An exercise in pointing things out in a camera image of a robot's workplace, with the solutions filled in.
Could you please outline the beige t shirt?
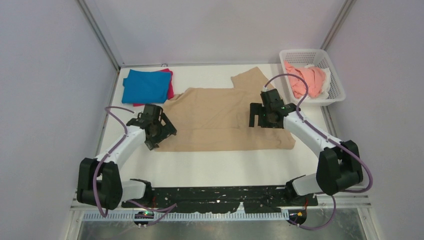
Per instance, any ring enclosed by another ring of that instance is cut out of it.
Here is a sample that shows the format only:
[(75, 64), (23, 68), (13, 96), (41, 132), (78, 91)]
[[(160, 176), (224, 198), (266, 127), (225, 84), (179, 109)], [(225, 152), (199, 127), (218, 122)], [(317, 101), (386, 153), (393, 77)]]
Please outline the beige t shirt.
[(232, 88), (188, 88), (167, 100), (163, 111), (177, 130), (158, 152), (253, 151), (294, 148), (288, 130), (249, 127), (250, 104), (261, 103), (268, 79), (254, 67), (232, 76)]

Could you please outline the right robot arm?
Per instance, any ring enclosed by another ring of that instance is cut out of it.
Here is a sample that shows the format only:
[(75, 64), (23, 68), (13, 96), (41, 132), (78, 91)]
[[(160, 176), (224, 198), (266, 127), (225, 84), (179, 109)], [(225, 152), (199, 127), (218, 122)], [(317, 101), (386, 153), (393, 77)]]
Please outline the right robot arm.
[(308, 121), (300, 107), (284, 103), (276, 89), (260, 93), (261, 103), (249, 105), (249, 126), (284, 129), (297, 136), (317, 156), (316, 172), (285, 184), (285, 198), (299, 205), (309, 194), (332, 196), (363, 181), (358, 146), (342, 141)]

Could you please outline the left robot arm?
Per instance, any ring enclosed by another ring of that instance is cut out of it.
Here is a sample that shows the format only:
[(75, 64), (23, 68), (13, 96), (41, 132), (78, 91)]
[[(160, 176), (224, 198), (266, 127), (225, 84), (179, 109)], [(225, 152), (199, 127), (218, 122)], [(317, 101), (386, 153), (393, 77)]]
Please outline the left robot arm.
[(120, 170), (134, 151), (145, 145), (149, 151), (177, 134), (176, 127), (161, 106), (146, 104), (139, 113), (123, 122), (107, 106), (105, 111), (122, 127), (123, 134), (105, 151), (94, 158), (84, 158), (79, 165), (76, 199), (79, 203), (97, 207), (101, 216), (115, 210), (123, 202), (148, 207), (153, 202), (152, 184), (147, 180), (131, 178), (122, 181)]

